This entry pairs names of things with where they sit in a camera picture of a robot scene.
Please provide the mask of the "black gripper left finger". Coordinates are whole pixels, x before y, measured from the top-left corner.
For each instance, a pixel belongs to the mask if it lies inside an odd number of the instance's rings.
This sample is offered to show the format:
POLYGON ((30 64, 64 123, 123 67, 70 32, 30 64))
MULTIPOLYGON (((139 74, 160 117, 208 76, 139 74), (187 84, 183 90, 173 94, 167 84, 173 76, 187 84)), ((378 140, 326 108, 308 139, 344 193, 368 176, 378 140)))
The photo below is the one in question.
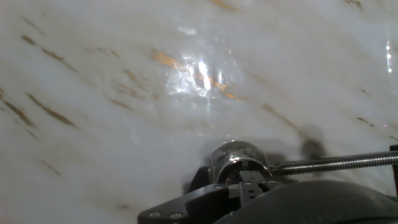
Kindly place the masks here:
POLYGON ((240 208, 239 193, 207 185, 138 214, 138 224, 214 223, 240 208))

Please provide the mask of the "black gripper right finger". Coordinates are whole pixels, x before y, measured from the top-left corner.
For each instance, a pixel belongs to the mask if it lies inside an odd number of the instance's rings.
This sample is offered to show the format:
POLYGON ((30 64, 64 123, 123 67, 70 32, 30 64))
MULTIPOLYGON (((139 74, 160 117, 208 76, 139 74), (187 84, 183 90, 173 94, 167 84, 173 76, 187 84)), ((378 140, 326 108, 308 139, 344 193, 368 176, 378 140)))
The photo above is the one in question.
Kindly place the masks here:
POLYGON ((258 171, 241 171, 239 173, 241 181, 239 183, 240 205, 246 205, 256 197, 273 189, 283 186, 283 183, 263 176, 258 171))

